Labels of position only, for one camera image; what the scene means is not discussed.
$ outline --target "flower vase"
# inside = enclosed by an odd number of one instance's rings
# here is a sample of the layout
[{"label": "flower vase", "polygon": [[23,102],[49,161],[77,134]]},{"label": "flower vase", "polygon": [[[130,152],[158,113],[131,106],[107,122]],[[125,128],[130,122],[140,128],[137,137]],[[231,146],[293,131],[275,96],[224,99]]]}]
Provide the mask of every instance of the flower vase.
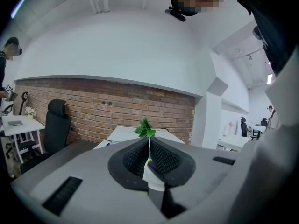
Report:
[{"label": "flower vase", "polygon": [[28,119],[33,120],[33,114],[28,114]]}]

